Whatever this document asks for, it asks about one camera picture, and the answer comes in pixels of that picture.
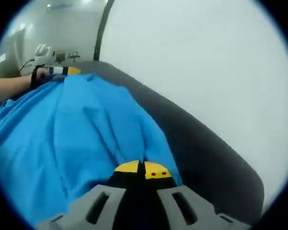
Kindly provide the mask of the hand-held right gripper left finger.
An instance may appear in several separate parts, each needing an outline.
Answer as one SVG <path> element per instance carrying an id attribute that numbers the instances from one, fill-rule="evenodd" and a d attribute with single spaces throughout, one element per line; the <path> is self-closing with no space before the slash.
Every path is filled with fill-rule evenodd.
<path id="1" fill-rule="evenodd" d="M 67 213 L 36 225 L 37 230 L 111 230 L 121 201 L 140 176 L 141 161 L 117 167 L 105 184 L 96 185 L 71 203 Z"/>

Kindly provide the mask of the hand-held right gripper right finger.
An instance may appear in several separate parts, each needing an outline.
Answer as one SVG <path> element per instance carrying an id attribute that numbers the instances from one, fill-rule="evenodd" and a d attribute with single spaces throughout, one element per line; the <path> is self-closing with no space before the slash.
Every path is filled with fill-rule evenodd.
<path id="1" fill-rule="evenodd" d="M 189 187 L 178 186 L 164 166 L 144 162 L 145 181 L 155 189 L 171 230 L 249 230 L 248 224 L 225 214 Z"/>

